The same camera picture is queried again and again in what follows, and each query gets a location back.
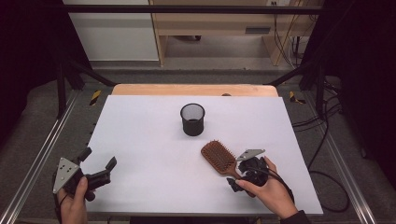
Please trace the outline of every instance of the hairbrush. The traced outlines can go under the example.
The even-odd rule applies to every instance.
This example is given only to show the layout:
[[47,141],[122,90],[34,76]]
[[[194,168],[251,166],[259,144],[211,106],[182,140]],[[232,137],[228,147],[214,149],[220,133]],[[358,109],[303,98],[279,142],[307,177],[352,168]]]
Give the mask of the hairbrush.
[[235,179],[242,178],[235,170],[237,164],[235,156],[221,142],[210,141],[201,149],[201,153],[219,174],[230,175]]

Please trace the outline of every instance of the silver bracket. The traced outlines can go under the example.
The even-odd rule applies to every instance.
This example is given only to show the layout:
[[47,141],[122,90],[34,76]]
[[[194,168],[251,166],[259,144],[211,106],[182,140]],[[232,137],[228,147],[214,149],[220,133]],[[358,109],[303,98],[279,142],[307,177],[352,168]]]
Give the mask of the silver bracket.
[[237,161],[246,161],[246,160],[251,159],[257,155],[262,154],[263,152],[265,152],[265,149],[247,149],[236,160]]
[[67,183],[67,181],[76,173],[79,166],[69,161],[68,159],[61,158],[58,164],[58,171],[56,172],[55,183],[52,192],[54,194]]

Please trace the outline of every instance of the black sleeve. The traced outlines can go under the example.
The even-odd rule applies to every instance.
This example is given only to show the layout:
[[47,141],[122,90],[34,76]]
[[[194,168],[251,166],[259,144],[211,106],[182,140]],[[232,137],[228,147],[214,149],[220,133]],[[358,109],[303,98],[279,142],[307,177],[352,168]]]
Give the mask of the black sleeve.
[[308,217],[306,216],[305,212],[299,211],[295,215],[281,219],[280,224],[309,224],[311,221],[309,221]]

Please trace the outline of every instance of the human hand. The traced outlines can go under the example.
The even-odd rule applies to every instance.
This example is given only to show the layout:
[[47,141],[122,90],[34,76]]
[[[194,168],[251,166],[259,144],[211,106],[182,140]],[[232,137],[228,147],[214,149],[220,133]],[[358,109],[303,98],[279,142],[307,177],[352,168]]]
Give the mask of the human hand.
[[[264,160],[268,168],[277,175],[276,166],[268,158],[264,157]],[[268,175],[268,180],[262,187],[245,180],[236,180],[236,184],[256,195],[269,210],[277,214],[281,219],[298,213],[285,186],[270,175]]]
[[83,176],[77,185],[76,194],[68,195],[64,189],[58,192],[58,201],[61,202],[61,216],[63,224],[88,223],[87,208],[85,207],[85,192],[88,188],[87,177]]

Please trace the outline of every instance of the white tabletop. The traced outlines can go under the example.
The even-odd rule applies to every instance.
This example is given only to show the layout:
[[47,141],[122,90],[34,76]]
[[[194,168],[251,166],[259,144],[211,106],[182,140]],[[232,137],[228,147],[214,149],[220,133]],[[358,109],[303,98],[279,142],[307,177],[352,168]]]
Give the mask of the white tabletop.
[[[199,136],[183,133],[180,109],[205,108]],[[323,214],[280,97],[110,95],[93,132],[84,173],[115,156],[111,183],[96,191],[89,212],[144,216],[257,216],[271,213],[257,198],[233,192],[201,155],[219,140],[235,156],[247,148],[265,155],[292,189],[298,209]]]

